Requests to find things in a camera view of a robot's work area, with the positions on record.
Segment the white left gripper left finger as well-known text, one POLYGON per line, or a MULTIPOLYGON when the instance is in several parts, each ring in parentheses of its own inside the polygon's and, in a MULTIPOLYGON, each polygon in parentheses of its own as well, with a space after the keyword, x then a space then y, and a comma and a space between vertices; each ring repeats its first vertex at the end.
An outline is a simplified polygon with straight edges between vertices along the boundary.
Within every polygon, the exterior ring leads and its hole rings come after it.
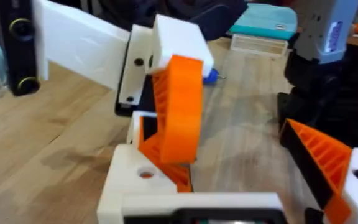
POLYGON ((123 198, 126 195, 152 193, 175 194, 177 186, 134 146, 118 145, 98 203, 98 222, 123 223, 123 198))

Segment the white orange left gripper right finger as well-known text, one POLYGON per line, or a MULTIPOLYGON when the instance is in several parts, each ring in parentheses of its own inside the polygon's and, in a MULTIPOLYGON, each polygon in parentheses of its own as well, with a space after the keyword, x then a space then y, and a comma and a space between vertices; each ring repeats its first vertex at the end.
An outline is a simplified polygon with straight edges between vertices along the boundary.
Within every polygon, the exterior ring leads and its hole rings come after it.
POLYGON ((284 121, 280 144, 288 149, 318 204, 305 210, 305 222, 358 224, 358 147, 293 119, 284 121))

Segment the finger of the white orange right gripper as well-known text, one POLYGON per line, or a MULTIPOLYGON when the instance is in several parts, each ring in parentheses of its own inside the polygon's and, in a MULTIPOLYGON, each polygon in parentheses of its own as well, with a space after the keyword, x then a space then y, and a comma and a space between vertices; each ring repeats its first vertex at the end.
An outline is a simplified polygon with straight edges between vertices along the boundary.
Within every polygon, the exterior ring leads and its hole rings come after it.
POLYGON ((199 25, 155 16, 147 73, 153 81, 162 162, 191 164, 195 160, 203 79, 213 65, 214 58, 199 25))

